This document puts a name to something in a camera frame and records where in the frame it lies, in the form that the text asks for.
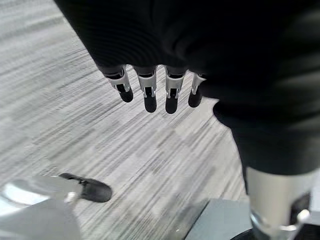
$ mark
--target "robotic hand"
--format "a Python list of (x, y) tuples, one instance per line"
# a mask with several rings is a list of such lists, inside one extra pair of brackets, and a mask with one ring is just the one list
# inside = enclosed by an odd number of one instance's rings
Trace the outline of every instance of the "robotic hand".
[(125, 102), (137, 72), (154, 112), (156, 66), (174, 113), (186, 69), (191, 106), (219, 99), (232, 131), (258, 240), (292, 240), (320, 167), (320, 4), (316, 0), (55, 0)]

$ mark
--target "robotic finger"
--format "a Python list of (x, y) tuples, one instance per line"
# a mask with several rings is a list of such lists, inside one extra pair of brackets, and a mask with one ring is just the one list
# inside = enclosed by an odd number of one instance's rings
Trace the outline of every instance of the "robotic finger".
[(157, 66), (133, 66), (133, 68), (138, 75), (140, 88), (143, 92), (145, 110), (149, 113), (153, 113), (157, 109)]
[(202, 74), (194, 73), (192, 80), (192, 88), (189, 95), (188, 103), (192, 108), (196, 108), (200, 105), (202, 100), (202, 94), (199, 91), (199, 85), (206, 80)]
[(117, 65), (113, 67), (98, 66), (102, 74), (108, 78), (112, 87), (117, 90), (120, 97), (126, 103), (130, 103), (134, 99), (134, 93), (132, 92), (128, 74), (126, 71), (126, 65)]
[(178, 97), (184, 82), (187, 69), (185, 67), (165, 66), (165, 110), (168, 114), (176, 112)]

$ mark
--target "black fabric covering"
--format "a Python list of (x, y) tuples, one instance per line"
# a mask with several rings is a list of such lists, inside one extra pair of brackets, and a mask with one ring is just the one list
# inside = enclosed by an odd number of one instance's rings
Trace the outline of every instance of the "black fabric covering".
[(242, 165), (320, 166), (320, 8), (315, 0), (56, 0), (99, 66), (186, 66), (230, 127)]

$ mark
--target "gray metal base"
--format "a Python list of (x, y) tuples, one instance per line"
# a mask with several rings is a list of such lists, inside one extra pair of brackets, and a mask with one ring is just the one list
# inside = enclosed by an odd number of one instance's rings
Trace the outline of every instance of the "gray metal base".
[[(307, 223), (320, 225), (320, 211), (312, 211)], [(185, 240), (230, 240), (251, 228), (249, 203), (212, 199)]]

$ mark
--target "gray striped carpet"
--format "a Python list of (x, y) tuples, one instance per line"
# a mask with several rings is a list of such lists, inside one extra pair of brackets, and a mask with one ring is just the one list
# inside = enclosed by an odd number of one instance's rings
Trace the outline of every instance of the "gray striped carpet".
[(75, 208), (85, 240), (181, 240), (209, 198), (244, 197), (239, 157), (214, 100), (165, 112), (157, 70), (155, 113), (121, 101), (51, 0), (0, 0), (0, 184), (72, 172), (114, 191), (108, 203)]

